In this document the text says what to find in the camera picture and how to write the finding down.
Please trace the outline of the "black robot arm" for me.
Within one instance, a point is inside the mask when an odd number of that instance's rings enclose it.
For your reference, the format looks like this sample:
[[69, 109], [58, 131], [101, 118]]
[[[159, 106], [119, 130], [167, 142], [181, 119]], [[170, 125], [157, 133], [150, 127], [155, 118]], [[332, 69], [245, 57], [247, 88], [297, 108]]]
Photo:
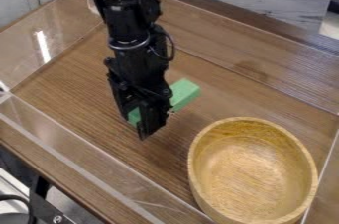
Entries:
[[173, 108], [173, 90], [165, 75], [175, 52], [166, 30], [157, 24], [161, 0], [93, 0], [107, 25], [109, 47], [114, 56], [103, 63], [121, 116], [134, 122], [146, 139], [165, 125]]

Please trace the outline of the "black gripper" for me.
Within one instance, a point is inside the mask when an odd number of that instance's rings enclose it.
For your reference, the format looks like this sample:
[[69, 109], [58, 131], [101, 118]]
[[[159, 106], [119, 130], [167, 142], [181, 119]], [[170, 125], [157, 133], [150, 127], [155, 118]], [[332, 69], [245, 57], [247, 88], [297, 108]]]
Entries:
[[169, 119], [173, 90], [165, 73], [175, 58], [175, 50], [167, 50], [167, 42], [173, 42], [170, 34], [154, 25], [145, 45], [115, 50], [115, 58], [105, 61], [114, 100], [125, 120], [129, 120], [129, 114], [141, 102], [141, 121], [137, 124], [141, 140], [151, 136]]

